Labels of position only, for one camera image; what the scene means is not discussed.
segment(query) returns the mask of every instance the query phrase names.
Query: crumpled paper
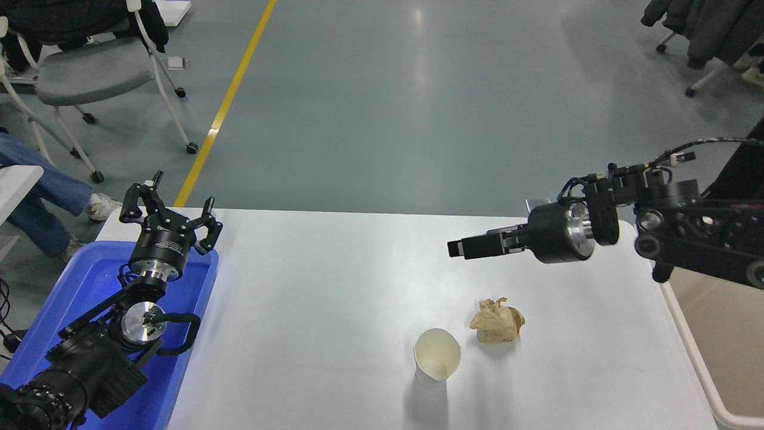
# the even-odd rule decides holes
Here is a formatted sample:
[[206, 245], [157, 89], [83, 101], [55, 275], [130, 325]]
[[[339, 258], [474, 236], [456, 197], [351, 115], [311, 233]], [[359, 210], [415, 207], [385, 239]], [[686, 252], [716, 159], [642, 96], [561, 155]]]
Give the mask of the crumpled paper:
[[480, 302], [480, 311], [470, 321], [470, 328], [477, 330], [477, 339], [484, 344], [511, 342], [520, 335], [525, 317], [515, 308], [503, 306], [506, 297], [496, 301]]

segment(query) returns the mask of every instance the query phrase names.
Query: gray floor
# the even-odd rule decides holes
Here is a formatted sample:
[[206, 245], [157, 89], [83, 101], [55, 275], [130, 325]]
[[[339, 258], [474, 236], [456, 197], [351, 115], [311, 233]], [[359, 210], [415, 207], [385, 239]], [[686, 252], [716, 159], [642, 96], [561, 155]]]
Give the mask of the gray floor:
[[[168, 53], [189, 61], [173, 72], [189, 96], [173, 104], [193, 141], [204, 140], [266, 4], [194, 2], [172, 31]], [[656, 53], [666, 31], [639, 23], [645, 4], [279, 0], [188, 205], [214, 195], [234, 208], [517, 216], [526, 197], [554, 197], [610, 161], [745, 135], [764, 112], [762, 89], [729, 70], [686, 98], [705, 71], [685, 66], [679, 37]], [[172, 203], [194, 157], [156, 89], [88, 108], [97, 126], [73, 109], [66, 117], [106, 176], [97, 189], [120, 197], [162, 169]], [[11, 103], [0, 122], [32, 142]], [[58, 165], [87, 181], [48, 140]], [[699, 148], [676, 173], [704, 187], [732, 150]], [[97, 235], [84, 217], [61, 217], [77, 236]], [[27, 327], [63, 267], [22, 240], [0, 268], [9, 322]]]

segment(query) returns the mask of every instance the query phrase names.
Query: chair seat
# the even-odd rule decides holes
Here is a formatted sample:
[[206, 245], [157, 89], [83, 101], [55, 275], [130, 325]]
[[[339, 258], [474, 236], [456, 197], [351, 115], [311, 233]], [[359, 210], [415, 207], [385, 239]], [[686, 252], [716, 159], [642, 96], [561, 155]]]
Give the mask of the chair seat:
[[123, 37], [46, 57], [40, 64], [36, 90], [47, 105], [81, 105], [124, 94], [153, 78], [141, 40]]

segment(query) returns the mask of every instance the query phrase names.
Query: blue bin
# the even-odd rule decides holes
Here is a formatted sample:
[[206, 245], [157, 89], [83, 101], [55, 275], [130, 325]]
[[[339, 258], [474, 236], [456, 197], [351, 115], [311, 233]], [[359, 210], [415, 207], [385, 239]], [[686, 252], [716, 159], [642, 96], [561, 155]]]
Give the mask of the blue bin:
[[[134, 246], [133, 242], [98, 241], [84, 246], [74, 256], [0, 376], [0, 382], [17, 388], [49, 366], [45, 354], [60, 342], [59, 330], [121, 288], [117, 279], [119, 266], [128, 262]], [[191, 251], [183, 277], [168, 284], [167, 295], [159, 300], [159, 306], [165, 312], [193, 312], [202, 317], [204, 326], [204, 310], [217, 269], [216, 251], [204, 256]], [[188, 324], [168, 324], [162, 335], [163, 347], [181, 345], [187, 328]], [[164, 429], [192, 352], [193, 349], [177, 357], [152, 357], [143, 368], [148, 375], [144, 386], [104, 419], [88, 411], [87, 423], [80, 428]]]

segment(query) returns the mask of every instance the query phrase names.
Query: paper cup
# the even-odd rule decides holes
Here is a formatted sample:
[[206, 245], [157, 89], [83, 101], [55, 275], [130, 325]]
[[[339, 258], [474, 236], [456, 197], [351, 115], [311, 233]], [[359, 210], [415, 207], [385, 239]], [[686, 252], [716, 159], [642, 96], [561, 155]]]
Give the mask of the paper cup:
[[431, 328], [414, 346], [416, 378], [427, 386], [437, 386], [451, 376], [461, 361], [461, 347], [454, 337], [441, 328]]

